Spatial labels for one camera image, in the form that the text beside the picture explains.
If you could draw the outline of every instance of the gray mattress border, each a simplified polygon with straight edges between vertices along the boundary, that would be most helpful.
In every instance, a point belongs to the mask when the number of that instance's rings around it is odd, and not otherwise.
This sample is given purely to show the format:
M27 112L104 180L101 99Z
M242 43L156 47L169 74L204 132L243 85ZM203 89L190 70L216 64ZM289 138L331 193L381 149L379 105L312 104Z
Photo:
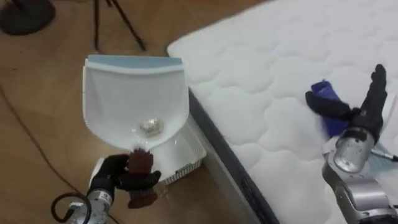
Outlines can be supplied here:
M167 44L165 48L165 53L168 56L170 55L167 51L167 47L171 43ZM271 207L267 203L267 200L261 194L257 185L246 172L218 128L192 93L191 89L189 89L189 110L193 119L202 130L209 143L214 147L214 150L225 167L228 169L229 174L231 174L231 177L238 185L240 191L242 191L245 199L250 204L259 221L263 224L280 224Z

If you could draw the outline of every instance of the wooden floor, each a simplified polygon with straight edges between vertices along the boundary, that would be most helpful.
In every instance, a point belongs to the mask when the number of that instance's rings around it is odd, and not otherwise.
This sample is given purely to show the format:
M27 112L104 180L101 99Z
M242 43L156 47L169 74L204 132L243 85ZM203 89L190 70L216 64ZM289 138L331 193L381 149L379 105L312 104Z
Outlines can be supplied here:
M83 122L81 70L85 57L96 52L92 43L92 1L78 1L54 1L56 18L39 33L11 37L0 32L0 84L55 168L78 189L86 191L96 160L120 151L96 139ZM102 1L103 54L165 55L169 42L256 1L120 3L149 50L140 52L116 10ZM50 216L50 203L69 191L47 167L0 98L0 223L55 223ZM204 167L171 185L169 192L151 207L128 210L127 201L127 193L117 192L111 209L121 224L235 223Z

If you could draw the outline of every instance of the black stand base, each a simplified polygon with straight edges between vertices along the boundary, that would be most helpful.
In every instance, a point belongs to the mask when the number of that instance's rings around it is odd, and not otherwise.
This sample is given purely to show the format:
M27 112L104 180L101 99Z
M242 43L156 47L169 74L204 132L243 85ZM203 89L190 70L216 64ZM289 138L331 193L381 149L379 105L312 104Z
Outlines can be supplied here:
M11 35L27 35L47 26L55 15L48 0L15 0L0 11L0 28Z

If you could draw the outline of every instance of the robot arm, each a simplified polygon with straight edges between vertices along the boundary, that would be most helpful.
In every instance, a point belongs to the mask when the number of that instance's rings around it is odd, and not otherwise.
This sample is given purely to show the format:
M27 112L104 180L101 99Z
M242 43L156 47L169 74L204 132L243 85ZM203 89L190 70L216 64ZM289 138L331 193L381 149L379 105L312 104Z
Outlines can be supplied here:
M325 156L322 172L348 224L398 223L395 208L367 163L383 125L385 88L386 71L382 65L377 65L361 108L351 110L345 103L306 93L307 104L314 112L349 121L335 149Z
M105 224L108 212L114 202L114 189L125 191L145 191L158 183L161 173L155 171L147 175L134 175L126 170L129 155L120 154L101 160L99 169L90 182L87 196L67 193L57 197L52 204L52 215L56 221L67 224ZM59 218L55 206L65 197L78 197L84 203L70 204L65 218Z

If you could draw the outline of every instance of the tripod leg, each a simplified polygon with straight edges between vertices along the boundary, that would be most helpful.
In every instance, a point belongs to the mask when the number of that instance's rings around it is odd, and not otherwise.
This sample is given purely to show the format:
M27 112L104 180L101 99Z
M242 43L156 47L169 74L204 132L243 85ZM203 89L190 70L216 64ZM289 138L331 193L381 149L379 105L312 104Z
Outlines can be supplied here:
M26 10L25 6L20 2L20 0L12 0L12 3L14 3L14 5L25 15L30 16L29 11Z
M119 11L120 16L122 17L124 23L129 28L130 33L134 36L134 38L137 41L138 45L140 46L141 50L143 50L143 51L147 50L147 48L146 48L144 42L142 41L142 39L138 36L136 31L132 28L132 25L131 25L129 19L127 18L127 16L123 12L122 8L120 7L120 5L118 3L118 0L111 0L111 1L112 1L113 5L116 6L116 9Z
M106 3L107 3L107 5L108 5L108 7L112 7L111 0L106 0Z
M100 3L99 0L94 0L94 48L100 50L98 30L100 29Z

